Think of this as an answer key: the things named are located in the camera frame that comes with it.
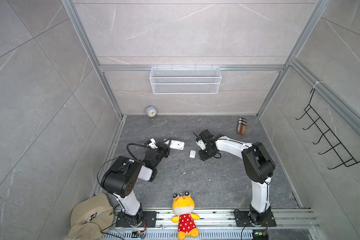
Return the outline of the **white remote control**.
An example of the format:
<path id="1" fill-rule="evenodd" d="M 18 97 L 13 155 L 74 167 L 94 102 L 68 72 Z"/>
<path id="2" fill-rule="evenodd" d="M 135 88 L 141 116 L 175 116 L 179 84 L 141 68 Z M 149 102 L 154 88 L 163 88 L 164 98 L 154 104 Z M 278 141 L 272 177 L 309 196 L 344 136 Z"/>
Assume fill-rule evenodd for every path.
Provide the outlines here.
<path id="1" fill-rule="evenodd" d="M 181 141 L 172 140 L 171 149 L 174 150 L 183 150 L 185 148 L 185 143 Z"/>

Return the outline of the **white battery cover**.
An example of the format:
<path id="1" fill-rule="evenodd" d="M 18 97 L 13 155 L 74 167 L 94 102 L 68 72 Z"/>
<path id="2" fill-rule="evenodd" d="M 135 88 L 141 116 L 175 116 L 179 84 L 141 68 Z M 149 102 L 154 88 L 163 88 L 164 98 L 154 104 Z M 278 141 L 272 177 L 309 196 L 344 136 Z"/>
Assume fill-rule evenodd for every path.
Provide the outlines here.
<path id="1" fill-rule="evenodd" d="M 197 153 L 196 151 L 191 150 L 189 157 L 192 158 L 192 159 L 194 159 L 194 158 L 196 157 L 196 153 Z"/>

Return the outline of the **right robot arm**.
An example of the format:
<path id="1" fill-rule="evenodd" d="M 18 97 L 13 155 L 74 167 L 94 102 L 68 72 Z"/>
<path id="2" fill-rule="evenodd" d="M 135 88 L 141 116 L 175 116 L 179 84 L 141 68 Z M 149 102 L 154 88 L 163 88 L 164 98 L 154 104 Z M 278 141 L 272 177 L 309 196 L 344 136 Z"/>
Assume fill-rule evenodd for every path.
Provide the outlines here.
<path id="1" fill-rule="evenodd" d="M 227 136 L 212 135 L 208 130 L 196 136 L 202 161 L 227 152 L 243 160 L 247 176 L 252 181 L 252 201 L 249 217 L 253 225 L 259 226 L 271 214 L 270 183 L 276 165 L 264 145 L 260 142 L 244 143 Z"/>

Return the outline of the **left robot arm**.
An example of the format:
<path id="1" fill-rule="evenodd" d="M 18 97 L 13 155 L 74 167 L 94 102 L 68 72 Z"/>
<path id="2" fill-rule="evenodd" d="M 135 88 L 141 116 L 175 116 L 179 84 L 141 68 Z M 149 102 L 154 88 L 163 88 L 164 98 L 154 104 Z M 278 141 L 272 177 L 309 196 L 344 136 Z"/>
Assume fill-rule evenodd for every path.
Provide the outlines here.
<path id="1" fill-rule="evenodd" d="M 100 186 L 118 200 L 128 217 L 142 218 L 142 205 L 136 198 L 134 186 L 138 179 L 146 182 L 152 182 L 155 179 L 158 172 L 157 166 L 163 158 L 168 158 L 170 155 L 171 143 L 171 139 L 165 139 L 163 142 L 150 139 L 143 145 L 129 143 L 126 148 L 130 158 L 119 156 L 112 159 L 114 163 L 103 175 Z M 132 153 L 131 146 L 146 150 L 143 160 L 139 160 Z"/>

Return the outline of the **small round clock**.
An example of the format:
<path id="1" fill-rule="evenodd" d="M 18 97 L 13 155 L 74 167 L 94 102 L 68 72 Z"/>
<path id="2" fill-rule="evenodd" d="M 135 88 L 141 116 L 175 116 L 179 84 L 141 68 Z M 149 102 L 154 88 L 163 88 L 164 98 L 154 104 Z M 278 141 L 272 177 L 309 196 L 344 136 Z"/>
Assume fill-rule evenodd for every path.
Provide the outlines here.
<path id="1" fill-rule="evenodd" d="M 157 117 L 158 115 L 158 111 L 157 108 L 154 106 L 148 106 L 146 108 L 146 115 L 150 118 L 150 119 L 154 119 Z"/>

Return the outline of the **plaid cylindrical can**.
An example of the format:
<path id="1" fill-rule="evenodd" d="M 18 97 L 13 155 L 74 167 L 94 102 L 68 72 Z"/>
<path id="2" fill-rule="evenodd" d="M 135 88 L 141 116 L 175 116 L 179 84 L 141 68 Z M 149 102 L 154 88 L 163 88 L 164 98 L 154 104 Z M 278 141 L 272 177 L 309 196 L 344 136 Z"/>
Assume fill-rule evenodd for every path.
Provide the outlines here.
<path id="1" fill-rule="evenodd" d="M 247 120 L 245 118 L 239 118 L 237 133 L 240 135 L 244 135 L 247 131 Z"/>

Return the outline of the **yellow frog plush toy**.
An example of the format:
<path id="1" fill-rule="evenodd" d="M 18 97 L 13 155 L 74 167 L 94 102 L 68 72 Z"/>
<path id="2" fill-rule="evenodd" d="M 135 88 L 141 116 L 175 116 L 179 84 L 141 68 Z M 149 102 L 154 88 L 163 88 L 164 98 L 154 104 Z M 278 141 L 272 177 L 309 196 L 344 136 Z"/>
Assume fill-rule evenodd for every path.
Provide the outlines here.
<path id="1" fill-rule="evenodd" d="M 171 221 L 178 223 L 178 240 L 184 240 L 186 237 L 197 238 L 199 230 L 195 224 L 195 220 L 200 217 L 194 214 L 195 202 L 189 191 L 183 194 L 174 194 L 172 204 L 173 214 Z"/>

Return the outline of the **beige cap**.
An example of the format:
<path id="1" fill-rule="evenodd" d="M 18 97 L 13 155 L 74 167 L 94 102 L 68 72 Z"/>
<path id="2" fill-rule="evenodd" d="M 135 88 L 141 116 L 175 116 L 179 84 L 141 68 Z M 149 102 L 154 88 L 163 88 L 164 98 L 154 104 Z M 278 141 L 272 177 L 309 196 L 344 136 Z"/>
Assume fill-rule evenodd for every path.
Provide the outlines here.
<path id="1" fill-rule="evenodd" d="M 71 213 L 69 240 L 97 240 L 114 220 L 114 208 L 106 194 L 98 194 L 77 204 Z"/>

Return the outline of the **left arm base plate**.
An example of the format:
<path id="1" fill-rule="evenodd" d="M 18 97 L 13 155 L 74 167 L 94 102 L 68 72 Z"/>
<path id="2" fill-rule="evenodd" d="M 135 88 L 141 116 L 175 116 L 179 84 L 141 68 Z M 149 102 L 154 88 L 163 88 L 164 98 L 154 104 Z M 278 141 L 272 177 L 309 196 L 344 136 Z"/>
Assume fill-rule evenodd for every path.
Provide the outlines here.
<path id="1" fill-rule="evenodd" d="M 156 220 L 157 212 L 155 211 L 143 211 L 141 213 L 137 213 L 135 216 L 119 212 L 116 218 L 115 227 L 142 228 L 146 226 L 148 228 L 154 228 L 156 226 Z"/>

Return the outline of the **aluminium rail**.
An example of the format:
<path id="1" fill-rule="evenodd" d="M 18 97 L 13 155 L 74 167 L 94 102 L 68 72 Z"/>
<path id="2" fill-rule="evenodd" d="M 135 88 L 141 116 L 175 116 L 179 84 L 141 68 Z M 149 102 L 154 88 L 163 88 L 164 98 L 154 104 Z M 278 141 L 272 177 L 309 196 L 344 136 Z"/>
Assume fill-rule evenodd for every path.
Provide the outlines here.
<path id="1" fill-rule="evenodd" d="M 200 229 L 237 229 L 244 227 L 250 221 L 248 210 L 233 209 L 196 209 L 194 214 L 200 217 L 196 220 Z M 158 209 L 143 212 L 149 229 L 174 229 L 177 224 L 171 221 L 172 210 Z M 274 229 L 319 229 L 313 211 L 310 209 L 272 209 L 262 227 Z"/>

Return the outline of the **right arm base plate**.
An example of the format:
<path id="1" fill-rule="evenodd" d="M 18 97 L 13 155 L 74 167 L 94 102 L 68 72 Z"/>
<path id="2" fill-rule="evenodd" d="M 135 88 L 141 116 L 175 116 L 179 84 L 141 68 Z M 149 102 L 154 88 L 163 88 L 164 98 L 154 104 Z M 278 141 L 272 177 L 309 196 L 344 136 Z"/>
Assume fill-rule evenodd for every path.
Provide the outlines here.
<path id="1" fill-rule="evenodd" d="M 268 210 L 262 214 L 256 211 L 233 211 L 237 227 L 276 227 L 277 223 L 273 213 Z"/>

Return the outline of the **black wall hook rack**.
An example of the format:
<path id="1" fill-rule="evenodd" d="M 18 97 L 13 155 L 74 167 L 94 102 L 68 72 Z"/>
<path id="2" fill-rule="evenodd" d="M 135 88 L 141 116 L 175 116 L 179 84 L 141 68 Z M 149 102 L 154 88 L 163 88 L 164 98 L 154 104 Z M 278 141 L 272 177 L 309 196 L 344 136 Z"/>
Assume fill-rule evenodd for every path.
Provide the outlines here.
<path id="1" fill-rule="evenodd" d="M 308 118 L 311 121 L 311 124 L 308 127 L 302 128 L 303 131 L 310 130 L 312 127 L 315 127 L 319 133 L 320 137 L 317 141 L 312 142 L 313 145 L 318 145 L 322 139 L 329 145 L 327 149 L 322 152 L 318 152 L 319 156 L 323 156 L 327 153 L 333 152 L 340 160 L 340 163 L 333 166 L 327 167 L 328 170 L 334 170 L 339 167 L 349 168 L 351 166 L 357 165 L 360 163 L 360 160 L 351 154 L 343 142 L 337 137 L 336 133 L 329 127 L 325 120 L 319 115 L 319 113 L 314 109 L 312 105 L 313 96 L 315 90 L 311 89 L 310 99 L 306 107 L 304 108 L 303 114 L 299 118 L 295 118 L 296 121 L 300 121 L 304 118 Z"/>

